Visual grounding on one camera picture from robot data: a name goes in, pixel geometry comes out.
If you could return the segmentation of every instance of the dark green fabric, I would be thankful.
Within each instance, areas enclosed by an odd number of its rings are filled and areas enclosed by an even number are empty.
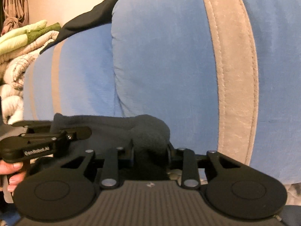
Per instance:
[[[55,23],[53,25],[47,26],[46,28],[40,31],[32,31],[30,33],[26,33],[27,35],[27,45],[38,39],[41,35],[46,34],[49,31],[60,31],[61,26],[59,23]]]

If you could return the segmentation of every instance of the human hand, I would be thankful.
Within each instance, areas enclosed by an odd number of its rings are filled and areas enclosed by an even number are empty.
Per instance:
[[[17,185],[22,182],[27,174],[28,168],[29,168],[30,162],[18,162],[14,164],[6,163],[3,160],[0,160],[0,175],[9,175],[13,174],[15,172],[18,172],[18,174],[12,176],[9,179],[9,185],[7,187],[7,190],[9,192],[13,192]]]

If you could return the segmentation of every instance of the round joint cover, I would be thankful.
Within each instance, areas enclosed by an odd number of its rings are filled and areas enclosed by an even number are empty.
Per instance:
[[[14,192],[18,211],[37,221],[59,221],[78,215],[96,196],[94,185],[76,169],[40,172],[20,183]]]
[[[275,179],[211,180],[206,189],[209,203],[220,212],[244,220],[259,220],[274,216],[285,205],[285,187]]]

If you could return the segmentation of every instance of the curtain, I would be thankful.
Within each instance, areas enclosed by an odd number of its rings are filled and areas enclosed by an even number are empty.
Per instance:
[[[3,10],[5,21],[1,35],[28,25],[28,3],[27,0],[3,0]]]

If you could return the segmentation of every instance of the tan stripe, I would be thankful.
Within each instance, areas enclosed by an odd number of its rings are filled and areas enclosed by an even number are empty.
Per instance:
[[[33,119],[37,120],[38,116],[36,113],[36,106],[35,106],[35,97],[34,97],[34,87],[33,87],[33,71],[35,67],[35,61],[33,61],[30,65],[30,71],[29,71],[29,101],[30,101],[30,108],[31,113],[33,115]]]
[[[52,66],[51,66],[51,87],[52,87],[52,105],[54,113],[61,113],[61,100],[60,100],[60,83],[59,83],[59,70],[60,70],[60,56],[62,46],[65,40],[55,45]]]
[[[204,0],[219,95],[218,151],[249,165],[258,115],[255,41],[242,0]]]

